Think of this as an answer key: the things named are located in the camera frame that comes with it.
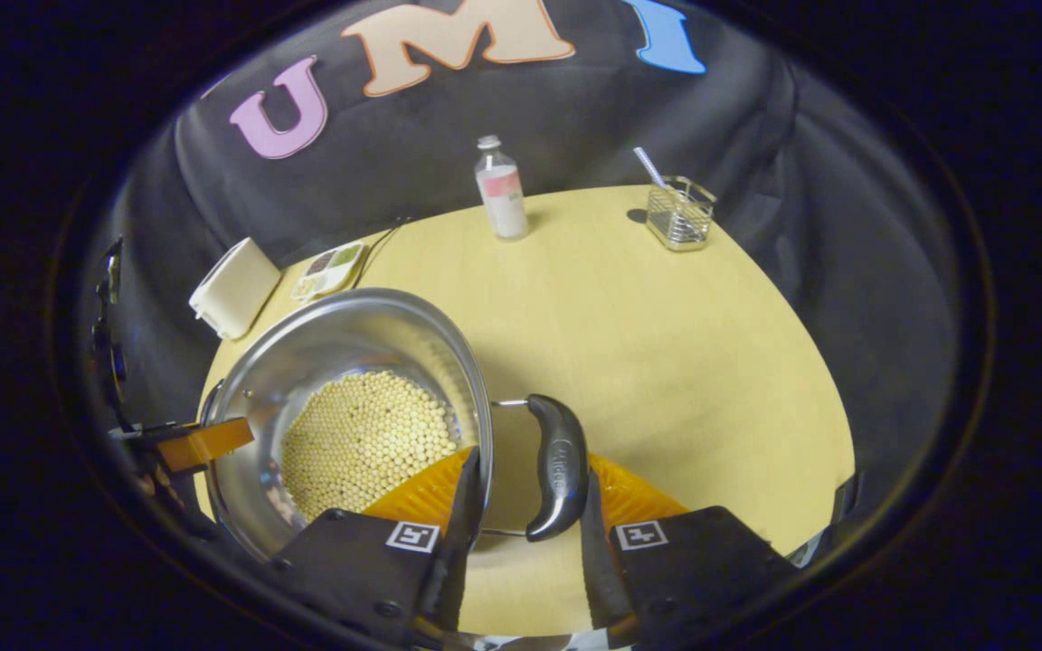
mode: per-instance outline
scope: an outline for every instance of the black pot handle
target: black pot handle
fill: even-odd
[[[521,407],[538,418],[541,449],[538,451],[538,482],[541,510],[525,526],[529,543],[549,540],[578,522],[590,491],[587,437],[578,417],[566,404],[549,396],[532,394],[525,400],[495,403],[497,407]]]

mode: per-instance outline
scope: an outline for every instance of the metal utensil holder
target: metal utensil holder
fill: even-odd
[[[706,246],[715,219],[715,202],[706,189],[684,176],[665,176],[669,190],[649,190],[646,226],[671,251],[692,251]]]

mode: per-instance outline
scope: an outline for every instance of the round table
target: round table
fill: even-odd
[[[720,228],[706,248],[671,252],[627,219],[648,191],[526,197],[531,233],[516,243],[493,236],[481,206],[408,223],[376,249],[359,285],[411,292],[447,314],[491,399],[562,400],[591,452],[684,506],[727,507],[792,552],[830,522],[835,490],[854,473],[839,392],[793,309]],[[220,345],[203,395],[298,307],[290,292],[311,261],[284,269],[249,332]],[[539,504],[538,425],[524,410],[495,410],[493,428],[483,524],[524,528]],[[202,477],[197,486],[206,508]],[[576,526],[541,544],[481,536],[461,630],[590,629],[579,557]]]

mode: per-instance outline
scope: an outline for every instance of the letter m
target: letter m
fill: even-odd
[[[485,58],[497,64],[545,61],[573,55],[573,45],[557,36],[542,0],[466,0],[449,14],[401,4],[348,25],[342,36],[359,36],[373,78],[365,95],[377,98],[428,79],[430,67],[408,58],[410,45],[452,70],[472,59],[480,31],[492,45]]]

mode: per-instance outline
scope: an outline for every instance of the stainless steel pot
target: stainless steel pot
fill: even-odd
[[[247,418],[255,441],[220,457],[207,474],[216,518],[259,559],[280,551],[305,519],[280,484],[281,442],[313,392],[344,375],[393,371],[446,404],[457,448],[479,446],[476,494],[469,515],[479,531],[493,475],[490,400],[468,342],[454,323],[421,298],[388,289],[336,294],[295,310],[249,347],[203,408],[205,425]],[[525,528],[530,541],[557,535],[581,515],[587,448],[566,405],[546,396],[496,403],[526,405],[542,431],[538,480],[542,507]]]

